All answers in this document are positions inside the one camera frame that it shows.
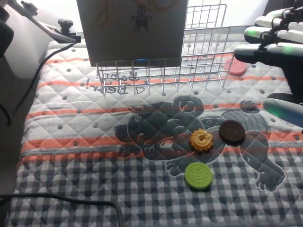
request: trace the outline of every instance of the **black cable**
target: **black cable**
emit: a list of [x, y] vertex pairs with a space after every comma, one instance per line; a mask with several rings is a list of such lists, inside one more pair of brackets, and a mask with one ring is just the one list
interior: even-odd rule
[[116, 202], [111, 201], [87, 201], [87, 200], [78, 200], [78, 199], [72, 199], [56, 194], [51, 193], [24, 193], [24, 194], [7, 194], [7, 195], [0, 195], [0, 198], [3, 198], [3, 200], [0, 201], [0, 206], [4, 205], [8, 201], [10, 201], [11, 198], [52, 198], [57, 200], [62, 200], [70, 203], [75, 204], [83, 204], [83, 205], [94, 205], [94, 206], [110, 206], [115, 208], [117, 215], [118, 215], [118, 225], [119, 227], [124, 227], [124, 218], [123, 213], [119, 207], [119, 205]]
[[76, 44], [76, 43], [72, 43], [72, 44], [70, 44], [70, 45], [68, 45], [68, 46], [65, 46], [65, 47], [63, 47], [63, 48], [61, 48], [61, 49], [59, 49], [59, 50], [57, 50], [57, 51], [51, 53], [50, 55], [48, 55], [48, 56], [41, 62], [41, 64], [39, 65], [39, 67], [38, 67], [38, 69], [37, 69], [37, 71], [36, 71], [36, 73], [35, 73], [35, 75], [34, 75], [32, 81], [31, 81], [31, 83], [30, 83], [30, 85], [29, 85], [29, 87], [28, 87], [28, 89], [27, 89], [27, 91], [26, 91], [26, 93], [23, 95], [23, 97], [21, 98], [21, 100], [20, 100], [20, 101], [18, 102], [18, 104], [16, 105], [16, 108], [15, 108], [15, 110], [14, 110], [14, 112], [13, 112], [12, 115], [10, 115], [10, 114], [8, 113], [8, 111], [5, 109], [5, 107], [4, 107], [2, 104], [0, 104], [0, 109], [1, 109], [1, 110], [3, 111], [3, 113], [5, 114], [5, 116], [6, 116], [7, 120], [8, 120], [8, 125], [11, 125], [12, 118], [14, 117], [14, 115], [16, 114], [16, 112], [18, 111], [18, 109], [22, 106], [22, 104], [24, 103], [24, 101], [25, 101], [25, 99], [27, 98], [28, 94], [30, 93], [31, 89], [33, 88], [33, 85], [35, 84], [35, 81], [36, 81], [37, 77], [39, 76], [39, 72], [40, 72], [40, 70], [42, 69], [42, 67], [44, 66], [44, 64], [45, 64], [51, 57], [53, 57], [54, 55], [56, 55], [56, 54], [58, 54], [58, 53], [60, 53], [60, 52], [62, 52], [62, 51], [68, 50], [69, 48], [71, 48], [71, 47], [74, 46], [75, 44]]

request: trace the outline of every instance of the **box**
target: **box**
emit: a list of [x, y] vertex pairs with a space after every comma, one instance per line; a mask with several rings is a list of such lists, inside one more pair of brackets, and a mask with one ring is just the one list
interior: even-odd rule
[[187, 0], [77, 0], [92, 66], [100, 61], [176, 58]]

